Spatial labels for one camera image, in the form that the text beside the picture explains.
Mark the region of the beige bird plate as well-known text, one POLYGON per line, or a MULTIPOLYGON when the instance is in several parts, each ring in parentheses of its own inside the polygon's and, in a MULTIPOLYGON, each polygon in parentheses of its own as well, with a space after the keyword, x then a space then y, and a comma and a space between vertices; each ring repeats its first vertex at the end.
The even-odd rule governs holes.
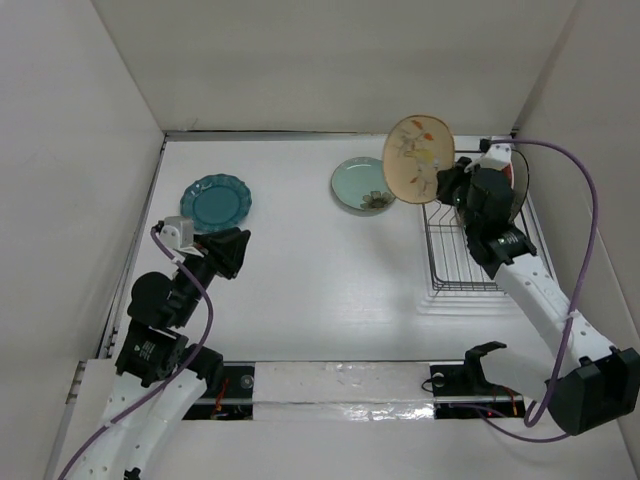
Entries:
POLYGON ((437 196, 437 174, 454 166, 454 137, 437 117, 406 117, 387 136, 382 162, 386 184, 398 200, 430 203, 437 196))

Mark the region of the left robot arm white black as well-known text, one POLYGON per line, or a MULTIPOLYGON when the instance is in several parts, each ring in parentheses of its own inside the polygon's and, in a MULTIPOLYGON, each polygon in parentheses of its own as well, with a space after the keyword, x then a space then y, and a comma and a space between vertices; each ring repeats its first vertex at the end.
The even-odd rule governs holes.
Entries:
POLYGON ((150 478, 194 403, 226 392, 223 356, 205 345, 214 324, 207 289, 217 277, 237 277, 251 233, 232 227, 197 234, 191 220, 167 217, 150 236, 177 270, 173 276, 148 272, 134 282, 100 424, 62 468, 61 479, 150 478))

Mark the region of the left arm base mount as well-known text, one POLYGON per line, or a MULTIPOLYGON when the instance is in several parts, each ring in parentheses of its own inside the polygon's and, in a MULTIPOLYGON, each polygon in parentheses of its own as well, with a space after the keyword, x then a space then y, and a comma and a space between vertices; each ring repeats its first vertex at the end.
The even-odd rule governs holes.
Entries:
POLYGON ((186 421, 244 421, 253 418, 254 363, 224 367, 220 386, 198 399, 183 416, 186 421))

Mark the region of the red plate blue flower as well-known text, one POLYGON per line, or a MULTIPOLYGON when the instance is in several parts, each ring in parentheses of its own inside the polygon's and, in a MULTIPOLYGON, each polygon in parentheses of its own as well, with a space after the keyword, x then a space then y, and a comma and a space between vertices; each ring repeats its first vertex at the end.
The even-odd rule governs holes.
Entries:
POLYGON ((514 177, 514 169, 513 169, 513 164, 512 163, 508 163, 503 169, 502 172, 505 174, 505 176, 507 177, 507 180, 509 182, 509 185, 511 188, 514 187, 515 185, 515 177, 514 177))

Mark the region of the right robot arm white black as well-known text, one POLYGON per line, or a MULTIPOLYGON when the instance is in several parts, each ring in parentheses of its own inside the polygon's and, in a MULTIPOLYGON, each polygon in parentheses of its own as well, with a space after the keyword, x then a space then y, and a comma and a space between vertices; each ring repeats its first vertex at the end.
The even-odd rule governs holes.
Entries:
POLYGON ((530 238, 510 219, 507 176, 461 158, 437 174, 437 198, 453 207, 473 260, 521 309, 554 355, 528 360, 492 341, 465 354, 462 381, 474 393, 504 386, 546 410, 577 436, 632 413, 639 395, 639 354, 619 349, 571 305, 530 238))

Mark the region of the grey tree plate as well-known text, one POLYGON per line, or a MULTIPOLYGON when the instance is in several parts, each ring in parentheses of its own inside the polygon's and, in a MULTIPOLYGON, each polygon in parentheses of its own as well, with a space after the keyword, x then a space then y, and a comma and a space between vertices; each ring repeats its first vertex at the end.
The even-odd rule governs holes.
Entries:
POLYGON ((511 222, 514 223, 516 217, 525 203, 529 190, 530 168, 527 158, 519 150, 513 149, 511 155, 514 202, 511 209, 511 222))

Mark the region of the light blue flower plate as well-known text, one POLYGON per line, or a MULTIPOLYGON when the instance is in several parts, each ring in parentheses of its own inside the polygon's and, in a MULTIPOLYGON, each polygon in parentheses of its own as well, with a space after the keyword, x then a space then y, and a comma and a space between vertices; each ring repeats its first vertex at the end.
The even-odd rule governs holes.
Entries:
POLYGON ((387 210, 396 199, 384 178, 382 161, 373 157, 343 161, 334 170, 330 186, 344 206, 367 214, 387 210))

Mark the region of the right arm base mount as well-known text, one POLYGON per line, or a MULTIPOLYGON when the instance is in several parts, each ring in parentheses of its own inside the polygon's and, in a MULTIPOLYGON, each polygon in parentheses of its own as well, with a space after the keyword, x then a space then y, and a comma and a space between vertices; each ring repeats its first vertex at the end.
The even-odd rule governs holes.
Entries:
POLYGON ((468 350, 462 362, 429 366, 421 389, 433 396, 437 420, 524 417, 523 397, 508 387, 489 383, 481 367, 484 356, 505 347, 492 341, 468 350))

